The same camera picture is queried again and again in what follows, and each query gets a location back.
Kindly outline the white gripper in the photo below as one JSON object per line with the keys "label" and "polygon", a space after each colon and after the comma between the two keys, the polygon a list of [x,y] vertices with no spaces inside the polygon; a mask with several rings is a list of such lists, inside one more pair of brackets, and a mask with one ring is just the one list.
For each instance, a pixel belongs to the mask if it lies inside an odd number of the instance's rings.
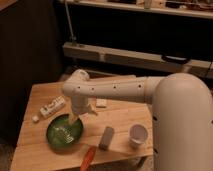
{"label": "white gripper", "polygon": [[98,115],[93,106],[90,106],[89,100],[86,97],[72,97],[71,110],[74,114],[70,113],[68,123],[72,125],[77,119],[77,115],[89,113],[91,115]]}

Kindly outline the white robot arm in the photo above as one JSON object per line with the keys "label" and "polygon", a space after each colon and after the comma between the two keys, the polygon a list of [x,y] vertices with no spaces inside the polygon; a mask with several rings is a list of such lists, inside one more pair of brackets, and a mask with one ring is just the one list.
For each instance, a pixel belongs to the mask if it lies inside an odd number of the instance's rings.
{"label": "white robot arm", "polygon": [[188,73],[93,81],[76,70],[63,84],[77,115],[88,112],[90,98],[152,106],[155,171],[213,171],[213,95]]}

